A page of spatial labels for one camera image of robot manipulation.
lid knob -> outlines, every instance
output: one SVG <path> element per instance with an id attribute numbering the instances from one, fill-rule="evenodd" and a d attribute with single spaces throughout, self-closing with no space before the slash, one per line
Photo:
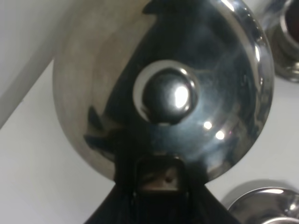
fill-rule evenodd
<path id="1" fill-rule="evenodd" d="M 173 125 L 195 108 L 198 92 L 190 68 L 165 60 L 142 70 L 134 85 L 133 99 L 138 113 L 146 121 Z"/>

white countertop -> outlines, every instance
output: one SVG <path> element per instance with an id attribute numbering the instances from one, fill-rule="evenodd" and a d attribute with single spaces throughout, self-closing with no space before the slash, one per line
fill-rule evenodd
<path id="1" fill-rule="evenodd" d="M 113 187 L 66 139 L 56 117 L 52 69 L 53 62 L 0 129 L 0 223 L 82 224 Z M 224 203 L 239 196 L 240 185 L 299 189 L 298 137 L 299 84 L 276 78 L 261 136 L 237 165 L 207 186 Z"/>

chrome surface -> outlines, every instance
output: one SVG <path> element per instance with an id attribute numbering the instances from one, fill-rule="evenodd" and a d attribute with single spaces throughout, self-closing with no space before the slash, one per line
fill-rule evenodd
<path id="1" fill-rule="evenodd" d="M 299 194 L 283 188 L 256 189 L 228 210 L 241 224 L 299 223 Z"/>
<path id="2" fill-rule="evenodd" d="M 276 72 L 299 82 L 299 1 L 268 0 L 256 12 L 273 53 Z"/>
<path id="3" fill-rule="evenodd" d="M 263 224 L 298 224 L 299 219 L 289 218 L 289 217 L 279 217 L 270 219 Z"/>
<path id="4" fill-rule="evenodd" d="M 170 60 L 145 67 L 133 88 L 133 101 L 140 116 L 159 125 L 179 123 L 194 110 L 198 96 L 192 69 Z"/>
<path id="5" fill-rule="evenodd" d="M 56 56 L 53 90 L 66 136 L 105 176 L 115 150 L 134 145 L 175 154 L 209 181 L 260 135 L 273 74 L 241 0 L 88 0 Z"/>

white wall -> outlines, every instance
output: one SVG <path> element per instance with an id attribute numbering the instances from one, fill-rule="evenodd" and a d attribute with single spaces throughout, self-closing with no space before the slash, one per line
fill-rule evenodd
<path id="1" fill-rule="evenodd" d="M 79 0 L 0 0 L 0 128 L 46 68 Z"/>

white surface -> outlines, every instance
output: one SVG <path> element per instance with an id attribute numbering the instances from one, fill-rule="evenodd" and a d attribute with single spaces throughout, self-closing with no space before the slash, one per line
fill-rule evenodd
<path id="1" fill-rule="evenodd" d="M 53 57 L 78 0 L 0 0 L 0 127 Z"/>
<path id="2" fill-rule="evenodd" d="M 82 224 L 113 183 L 72 149 L 58 123 L 51 63 L 0 129 L 0 223 Z M 249 153 L 208 184 L 220 200 L 251 180 L 299 189 L 299 85 L 276 79 L 268 122 Z"/>
<path id="3" fill-rule="evenodd" d="M 0 129 L 1 224 L 82 224 L 113 186 L 66 140 L 52 65 Z"/>

